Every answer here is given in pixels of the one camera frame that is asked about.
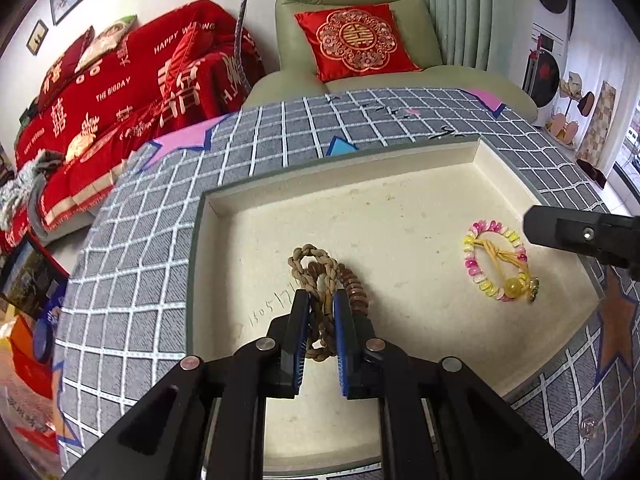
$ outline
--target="red satin cushion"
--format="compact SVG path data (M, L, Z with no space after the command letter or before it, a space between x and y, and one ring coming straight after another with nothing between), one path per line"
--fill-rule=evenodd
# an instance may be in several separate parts
M324 83L345 77L420 70L402 46L388 4L299 12Z
M53 99L63 91L72 79L76 78L76 66L78 66L82 54L87 50L93 39L94 28L89 27L47 70L47 75L40 87L40 97L38 98L38 111L40 113L49 107Z

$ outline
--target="yellow bead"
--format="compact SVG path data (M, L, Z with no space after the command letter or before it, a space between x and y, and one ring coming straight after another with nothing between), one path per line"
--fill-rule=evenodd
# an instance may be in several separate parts
M508 278L504 282L504 295L508 298L517 298L524 291L524 286L518 278Z

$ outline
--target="curtain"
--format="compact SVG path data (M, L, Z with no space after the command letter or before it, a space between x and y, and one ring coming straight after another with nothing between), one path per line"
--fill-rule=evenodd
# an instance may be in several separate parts
M574 31L569 40L564 79L569 70L582 79L582 93L593 92L598 99L603 81L616 89L609 131L596 167L606 176L628 131L640 93L640 43L611 0L576 0ZM562 113L567 98L556 97L554 105ZM574 104L569 120L578 122L574 144L579 146L591 123L594 110L582 117Z
M530 35L531 9L519 0L425 0L440 43L442 60L518 78L514 47Z

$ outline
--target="pink and yellow beaded bracelet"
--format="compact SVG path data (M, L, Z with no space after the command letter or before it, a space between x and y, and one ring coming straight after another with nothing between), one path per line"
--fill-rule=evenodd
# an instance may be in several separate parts
M498 233L507 238L513 245L515 251L504 251L499 249L489 240L481 240L479 237L484 232ZM512 301L520 296L529 293L528 300L534 301L540 287L539 280L529 272L527 263L527 250L524 248L520 236L516 231L503 226L500 222L491 220L489 224L484 220L478 220L469 228L464 240L465 267L475 283L478 284L487 296L499 301ZM489 280L478 265L476 259L476 247L482 247L491 258L497 272L500 274L504 286L497 286ZM517 278L505 278L500 268L500 260L518 267Z

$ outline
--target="sofa armrest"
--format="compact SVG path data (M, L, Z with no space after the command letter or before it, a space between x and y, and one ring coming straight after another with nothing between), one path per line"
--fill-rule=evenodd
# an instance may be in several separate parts
M315 75L294 70L273 72L258 81L242 108L324 95L328 90Z

